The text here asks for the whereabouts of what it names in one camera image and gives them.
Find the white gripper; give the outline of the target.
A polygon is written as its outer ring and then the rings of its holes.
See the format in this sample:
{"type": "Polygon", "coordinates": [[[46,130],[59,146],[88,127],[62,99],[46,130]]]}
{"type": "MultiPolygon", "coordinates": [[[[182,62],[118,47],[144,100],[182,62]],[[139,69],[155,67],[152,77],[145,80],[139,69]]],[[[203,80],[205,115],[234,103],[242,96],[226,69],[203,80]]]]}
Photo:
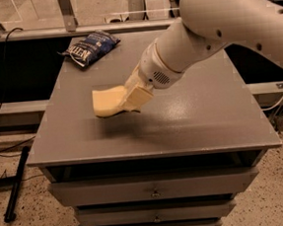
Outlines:
{"type": "Polygon", "coordinates": [[[146,82],[155,89],[164,90],[170,88],[181,77],[180,72],[172,71],[161,59],[154,40],[144,50],[139,65],[135,66],[126,80],[125,93],[119,106],[126,112],[139,111],[153,98],[153,93],[146,90],[146,82]]]}

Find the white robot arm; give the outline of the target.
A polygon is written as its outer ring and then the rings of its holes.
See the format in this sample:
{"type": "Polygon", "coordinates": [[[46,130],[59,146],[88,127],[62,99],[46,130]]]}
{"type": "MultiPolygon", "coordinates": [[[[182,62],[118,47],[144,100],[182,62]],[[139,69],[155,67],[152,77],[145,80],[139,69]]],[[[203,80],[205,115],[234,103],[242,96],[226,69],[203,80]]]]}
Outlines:
{"type": "Polygon", "coordinates": [[[229,43],[283,69],[283,7],[268,0],[180,0],[179,18],[154,39],[124,85],[119,106],[138,110],[155,89],[169,88],[191,65],[229,43]]]}

